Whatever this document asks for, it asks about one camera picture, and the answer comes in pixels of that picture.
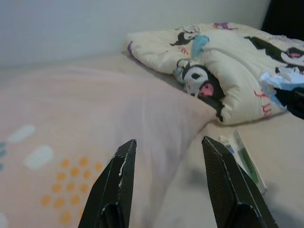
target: black fabric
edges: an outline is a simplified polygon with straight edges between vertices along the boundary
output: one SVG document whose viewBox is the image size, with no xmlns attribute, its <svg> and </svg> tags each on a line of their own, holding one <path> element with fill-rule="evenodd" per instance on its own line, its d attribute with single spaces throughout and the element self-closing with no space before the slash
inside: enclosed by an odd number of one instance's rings
<svg viewBox="0 0 304 228">
<path fill-rule="evenodd" d="M 295 47 L 291 47 L 288 50 L 284 51 L 258 37 L 244 37 L 244 38 L 250 40 L 250 42 L 256 47 L 256 49 L 258 49 L 258 50 L 265 49 L 266 55 L 268 55 L 269 57 L 271 57 L 272 59 L 274 59 L 276 61 L 283 63 L 285 67 L 287 67 L 287 68 L 297 67 L 300 71 L 304 71 L 304 66 L 297 65 L 296 63 L 294 63 L 294 64 L 292 64 L 290 62 L 288 63 L 288 62 L 284 61 L 282 58 L 282 54 L 286 54 L 290 57 L 292 54 L 298 54 L 299 57 L 302 57 L 304 55 L 304 51 L 299 50 Z"/>
<path fill-rule="evenodd" d="M 304 0 L 272 0 L 262 30 L 304 40 Z"/>
<path fill-rule="evenodd" d="M 275 88 L 275 96 L 283 106 L 293 115 L 304 119 L 304 88 L 295 88 L 292 91 Z"/>
</svg>

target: cartoon character face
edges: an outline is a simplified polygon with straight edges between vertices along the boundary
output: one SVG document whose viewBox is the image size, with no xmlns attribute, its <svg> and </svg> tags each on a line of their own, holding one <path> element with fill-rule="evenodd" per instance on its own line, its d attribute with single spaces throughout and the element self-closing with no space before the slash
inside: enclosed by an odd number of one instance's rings
<svg viewBox="0 0 304 228">
<path fill-rule="evenodd" d="M 177 41 L 174 44 L 170 44 L 171 46 L 175 45 L 186 45 L 190 43 L 191 40 L 193 40 L 199 33 L 199 27 L 191 25 L 189 27 L 180 27 L 176 30 L 182 29 L 182 32 L 180 32 L 177 35 Z"/>
<path fill-rule="evenodd" d="M 173 71 L 179 82 L 185 84 L 185 91 L 217 110 L 217 117 L 223 121 L 221 99 L 225 97 L 219 81 L 204 66 L 191 65 L 189 59 L 180 59 Z"/>
<path fill-rule="evenodd" d="M 291 65 L 303 66 L 304 67 L 304 52 L 298 50 L 297 52 L 291 52 L 290 50 L 287 53 L 282 52 L 282 59 Z"/>
</svg>

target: white wall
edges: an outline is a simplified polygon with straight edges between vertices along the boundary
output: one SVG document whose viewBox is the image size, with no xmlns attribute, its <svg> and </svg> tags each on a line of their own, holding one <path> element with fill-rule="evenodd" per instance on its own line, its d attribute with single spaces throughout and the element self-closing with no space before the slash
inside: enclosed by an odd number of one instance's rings
<svg viewBox="0 0 304 228">
<path fill-rule="evenodd" d="M 205 22 L 259 28 L 270 0 L 0 0 L 0 66 L 119 52 L 127 32 Z"/>
</svg>

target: blanket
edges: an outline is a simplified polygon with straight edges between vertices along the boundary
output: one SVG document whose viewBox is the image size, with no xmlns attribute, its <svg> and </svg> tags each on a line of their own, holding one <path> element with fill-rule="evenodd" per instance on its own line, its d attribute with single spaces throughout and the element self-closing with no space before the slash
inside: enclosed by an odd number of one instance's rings
<svg viewBox="0 0 304 228">
<path fill-rule="evenodd" d="M 304 42 L 235 23 L 132 33 L 126 48 L 147 67 L 174 74 L 188 94 L 217 110 L 223 124 L 284 111 L 260 87 L 262 71 L 304 71 Z"/>
<path fill-rule="evenodd" d="M 163 81 L 51 68 L 0 84 L 0 227 L 75 228 L 116 149 L 137 140 L 130 227 L 151 228 L 215 111 Z"/>
</svg>

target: bed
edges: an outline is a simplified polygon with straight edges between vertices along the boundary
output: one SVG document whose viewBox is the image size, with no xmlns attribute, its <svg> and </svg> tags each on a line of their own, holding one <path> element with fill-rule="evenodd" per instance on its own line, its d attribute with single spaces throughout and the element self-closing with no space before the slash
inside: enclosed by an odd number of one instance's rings
<svg viewBox="0 0 304 228">
<path fill-rule="evenodd" d="M 1 70 L 0 227 L 76 227 L 94 181 L 131 138 L 130 226 L 152 227 L 189 143 L 214 117 L 175 82 L 126 54 Z"/>
<path fill-rule="evenodd" d="M 3 85 L 6 85 L 6 83 L 9 83 L 11 80 L 17 80 L 24 74 L 63 67 L 69 69 L 90 69 L 94 72 L 101 69 L 118 71 L 145 78 L 158 77 L 179 90 L 183 88 L 172 76 L 149 70 L 143 66 L 143 64 L 124 53 L 106 57 L 95 56 L 76 59 L 69 62 L 52 63 L 43 66 L 2 70 L 0 89 L 3 89 Z M 216 227 L 212 205 L 208 195 L 201 139 L 204 135 L 217 139 L 220 135 L 227 135 L 234 129 L 240 131 L 245 144 L 266 182 L 268 191 L 265 198 L 279 227 L 296 228 L 304 226 L 304 178 L 302 175 L 304 170 L 301 164 L 301 161 L 304 159 L 302 153 L 304 122 L 290 114 L 281 114 L 280 116 L 275 116 L 267 120 L 232 127 L 223 127 L 211 118 L 211 122 L 204 127 L 199 134 L 195 135 L 194 140 L 193 138 L 189 139 L 192 143 L 185 149 L 184 157 L 181 159 L 176 174 L 174 173 L 173 175 L 174 179 L 172 182 L 171 180 L 168 181 L 169 187 L 164 193 L 162 204 L 158 207 L 160 211 L 155 217 L 152 216 L 153 220 L 155 220 L 154 227 Z M 68 162 L 62 162 L 63 167 L 68 165 Z M 83 165 L 87 163 L 85 159 L 79 162 Z M 102 170 L 98 164 L 95 164 L 95 168 L 98 171 Z M 57 178 L 59 178 L 59 180 L 63 179 L 64 175 L 58 173 Z M 72 190 L 73 186 L 70 185 L 67 186 L 67 188 Z M 56 192 L 59 190 L 60 187 L 54 186 L 53 191 Z M 81 202 L 85 202 L 85 199 L 86 197 L 84 195 L 84 197 L 81 198 Z M 41 200 L 41 203 L 45 205 L 48 205 L 50 201 L 47 197 Z M 78 202 L 77 198 L 71 200 L 72 204 L 77 204 Z M 57 215 L 54 216 L 55 221 L 52 225 L 56 227 L 75 227 L 80 217 L 78 215 L 75 217 L 69 213 L 62 214 L 64 212 L 61 208 L 62 204 L 63 202 L 60 200 L 54 202 L 54 207 L 59 208 L 60 213 L 58 212 L 58 214 L 61 215 L 61 217 Z M 4 211 L 4 213 L 0 214 L 0 225 L 4 228 L 9 228 L 13 224 L 10 220 L 13 218 L 13 212 L 11 211 L 10 217 L 8 217 L 5 211 L 7 206 L 8 205 L 4 204 L 3 207 L 3 204 L 1 204 L 1 211 Z M 28 227 L 30 218 L 27 218 L 26 215 L 18 215 L 22 218 L 25 227 Z M 39 223 L 36 227 L 46 226 Z"/>
<path fill-rule="evenodd" d="M 304 64 L 297 58 L 303 59 L 304 42 L 235 23 L 213 23 L 132 33 L 125 46 L 134 59 L 155 71 L 174 74 L 189 95 L 217 110 L 218 123 L 209 123 L 193 141 L 195 149 L 188 152 L 192 155 L 180 166 L 168 190 L 168 202 L 164 202 L 163 208 L 173 213 L 161 213 L 160 221 L 166 220 L 169 227 L 216 227 L 210 219 L 212 215 L 205 211 L 210 210 L 208 197 L 200 194 L 208 190 L 203 158 L 197 151 L 201 151 L 203 135 L 217 139 L 237 129 L 265 179 L 268 191 L 264 198 L 278 226 L 303 227 L 304 179 L 300 161 L 304 122 L 277 109 L 261 89 L 258 78 L 262 71 L 275 74 L 283 68 L 297 69 L 303 74 Z M 221 89 L 224 95 L 214 93 Z M 185 196 L 169 206 L 169 199 L 178 194 Z"/>
</svg>

